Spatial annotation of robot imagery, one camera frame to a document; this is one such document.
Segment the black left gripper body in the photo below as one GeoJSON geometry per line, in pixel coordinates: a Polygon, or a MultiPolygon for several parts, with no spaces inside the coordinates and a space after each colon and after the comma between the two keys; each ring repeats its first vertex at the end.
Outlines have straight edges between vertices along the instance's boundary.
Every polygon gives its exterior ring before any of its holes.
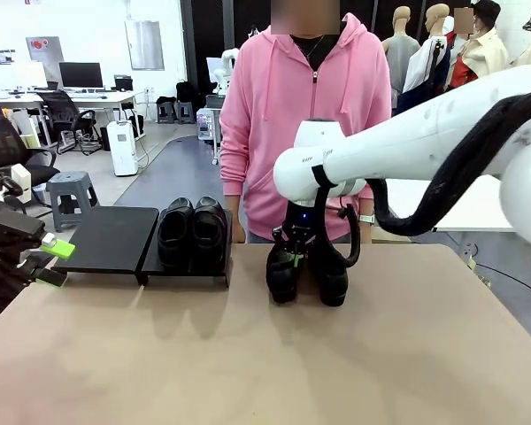
{"type": "Polygon", "coordinates": [[[11,243],[0,242],[0,283],[25,286],[26,278],[20,272],[21,250],[11,243]]]}

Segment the black leather shoe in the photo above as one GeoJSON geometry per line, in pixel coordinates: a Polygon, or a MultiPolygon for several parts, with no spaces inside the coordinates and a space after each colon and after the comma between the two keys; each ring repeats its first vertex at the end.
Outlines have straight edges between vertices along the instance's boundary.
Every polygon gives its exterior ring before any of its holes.
{"type": "Polygon", "coordinates": [[[199,199],[192,221],[194,266],[199,270],[217,268],[227,240],[227,216],[213,197],[199,199]]]}
{"type": "Polygon", "coordinates": [[[185,197],[176,198],[163,212],[158,227],[158,257],[165,268],[188,267],[194,207],[185,197]]]}
{"type": "Polygon", "coordinates": [[[284,305],[296,300],[297,284],[302,268],[293,268],[292,253],[273,255],[270,250],[265,268],[266,284],[272,301],[284,305]]]}
{"type": "Polygon", "coordinates": [[[347,268],[335,259],[328,245],[318,237],[309,248],[307,261],[320,301],[331,307],[342,305],[349,287],[347,268]]]}

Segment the person's right forearm pink sleeve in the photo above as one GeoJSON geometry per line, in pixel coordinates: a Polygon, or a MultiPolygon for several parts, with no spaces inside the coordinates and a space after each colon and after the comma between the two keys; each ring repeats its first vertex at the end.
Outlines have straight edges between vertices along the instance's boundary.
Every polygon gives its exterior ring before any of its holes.
{"type": "Polygon", "coordinates": [[[233,167],[222,165],[220,168],[220,177],[223,183],[223,194],[226,201],[227,209],[238,220],[242,191],[246,182],[246,167],[233,167]]]}

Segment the grey plastic stool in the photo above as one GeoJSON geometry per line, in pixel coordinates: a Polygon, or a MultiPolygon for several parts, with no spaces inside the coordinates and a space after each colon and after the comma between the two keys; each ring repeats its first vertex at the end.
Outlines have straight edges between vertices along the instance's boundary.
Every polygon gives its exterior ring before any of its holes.
{"type": "Polygon", "coordinates": [[[93,208],[99,206],[96,191],[86,172],[60,172],[46,185],[49,191],[54,228],[77,226],[93,208]]]}

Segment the black mesh office chair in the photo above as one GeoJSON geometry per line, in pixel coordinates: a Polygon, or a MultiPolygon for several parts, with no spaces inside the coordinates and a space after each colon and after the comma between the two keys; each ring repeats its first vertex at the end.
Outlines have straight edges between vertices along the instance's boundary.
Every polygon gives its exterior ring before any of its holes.
{"type": "Polygon", "coordinates": [[[30,173],[34,188],[59,173],[54,167],[56,157],[44,148],[28,148],[0,107],[0,168],[21,164],[30,173]]]}

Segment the white air purifier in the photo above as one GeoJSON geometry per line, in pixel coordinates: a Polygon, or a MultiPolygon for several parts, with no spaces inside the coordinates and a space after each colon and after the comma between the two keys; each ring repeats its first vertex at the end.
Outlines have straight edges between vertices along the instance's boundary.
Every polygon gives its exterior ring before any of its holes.
{"type": "Polygon", "coordinates": [[[118,177],[136,175],[139,166],[132,124],[129,121],[112,121],[106,130],[114,174],[118,177]]]}

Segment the equipment cart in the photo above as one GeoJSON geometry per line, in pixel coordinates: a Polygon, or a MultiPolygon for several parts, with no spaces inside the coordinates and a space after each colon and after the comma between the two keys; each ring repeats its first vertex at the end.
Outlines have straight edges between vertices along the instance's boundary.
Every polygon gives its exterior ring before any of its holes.
{"type": "Polygon", "coordinates": [[[212,144],[214,165],[219,163],[219,148],[222,141],[219,116],[224,100],[224,96],[209,95],[206,97],[205,106],[196,113],[197,137],[200,141],[212,144]]]}

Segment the white monitor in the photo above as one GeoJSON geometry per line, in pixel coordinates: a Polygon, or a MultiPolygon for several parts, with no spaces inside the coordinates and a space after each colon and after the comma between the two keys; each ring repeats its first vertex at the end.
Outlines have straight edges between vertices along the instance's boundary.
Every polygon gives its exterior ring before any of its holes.
{"type": "Polygon", "coordinates": [[[16,88],[46,89],[48,82],[43,64],[37,61],[11,64],[16,88]]]}

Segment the white office desk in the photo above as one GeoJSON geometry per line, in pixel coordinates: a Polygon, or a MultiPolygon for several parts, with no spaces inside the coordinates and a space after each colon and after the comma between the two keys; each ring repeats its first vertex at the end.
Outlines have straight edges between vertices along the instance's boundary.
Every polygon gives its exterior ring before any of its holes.
{"type": "MultiPolygon", "coordinates": [[[[74,93],[69,92],[68,96],[73,100],[73,103],[79,109],[91,110],[108,110],[118,108],[120,112],[124,112],[123,104],[132,103],[133,112],[136,110],[136,97],[140,92],[124,91],[124,92],[96,92],[96,93],[74,93]]],[[[0,106],[3,109],[37,109],[38,118],[42,123],[44,137],[48,147],[54,147],[54,143],[50,139],[50,131],[47,129],[46,120],[44,117],[44,102],[37,92],[23,93],[21,95],[11,95],[6,92],[0,92],[0,106]]]]}

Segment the black plastic stool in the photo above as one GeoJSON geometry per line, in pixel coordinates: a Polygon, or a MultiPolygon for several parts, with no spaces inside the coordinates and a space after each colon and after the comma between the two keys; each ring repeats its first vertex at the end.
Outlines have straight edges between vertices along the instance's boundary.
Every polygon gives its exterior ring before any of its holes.
{"type": "Polygon", "coordinates": [[[196,115],[191,102],[177,102],[177,119],[180,124],[195,124],[196,115]]]}
{"type": "Polygon", "coordinates": [[[177,120],[176,97],[159,97],[157,106],[158,124],[174,124],[177,120]]]}

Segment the black computer monitor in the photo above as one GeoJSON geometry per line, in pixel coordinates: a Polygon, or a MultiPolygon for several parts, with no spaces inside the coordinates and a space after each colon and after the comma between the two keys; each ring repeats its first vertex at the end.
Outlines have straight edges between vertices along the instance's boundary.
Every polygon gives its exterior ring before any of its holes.
{"type": "Polygon", "coordinates": [[[66,88],[101,89],[104,86],[99,63],[60,62],[59,71],[66,88]]]}

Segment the mannequin in grey tank top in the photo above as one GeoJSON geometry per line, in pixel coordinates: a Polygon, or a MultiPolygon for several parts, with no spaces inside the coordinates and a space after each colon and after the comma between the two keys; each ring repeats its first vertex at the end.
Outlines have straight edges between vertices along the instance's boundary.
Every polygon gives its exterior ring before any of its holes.
{"type": "Polygon", "coordinates": [[[410,58],[420,48],[419,43],[406,33],[410,19],[408,6],[397,7],[392,19],[394,34],[381,43],[389,64],[392,114],[396,113],[398,98],[404,90],[410,58]]]}

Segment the mannequin in white navy jacket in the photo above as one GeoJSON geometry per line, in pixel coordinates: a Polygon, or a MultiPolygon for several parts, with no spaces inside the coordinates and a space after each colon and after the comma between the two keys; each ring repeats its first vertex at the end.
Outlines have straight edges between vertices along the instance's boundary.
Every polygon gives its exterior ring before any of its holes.
{"type": "Polygon", "coordinates": [[[429,36],[410,57],[404,93],[423,84],[431,74],[432,64],[438,65],[443,60],[448,46],[443,25],[449,14],[450,7],[447,4],[435,4],[427,9],[425,26],[429,36]]]}

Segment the mannequin in red top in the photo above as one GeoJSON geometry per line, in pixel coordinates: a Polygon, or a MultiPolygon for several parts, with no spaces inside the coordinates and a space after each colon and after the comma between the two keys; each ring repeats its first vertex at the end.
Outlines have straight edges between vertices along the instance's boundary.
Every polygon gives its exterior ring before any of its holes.
{"type": "Polygon", "coordinates": [[[473,5],[473,34],[451,67],[447,91],[506,68],[508,52],[496,31],[500,11],[501,6],[494,0],[479,0],[473,5]]]}

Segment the grey wall cabinet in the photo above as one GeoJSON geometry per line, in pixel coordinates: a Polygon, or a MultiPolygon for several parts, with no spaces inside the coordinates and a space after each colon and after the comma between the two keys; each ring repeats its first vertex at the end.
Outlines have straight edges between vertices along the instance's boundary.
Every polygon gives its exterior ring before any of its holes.
{"type": "Polygon", "coordinates": [[[59,78],[59,64],[64,62],[60,39],[57,36],[34,36],[27,37],[26,42],[30,58],[43,64],[49,78],[59,78]]]}

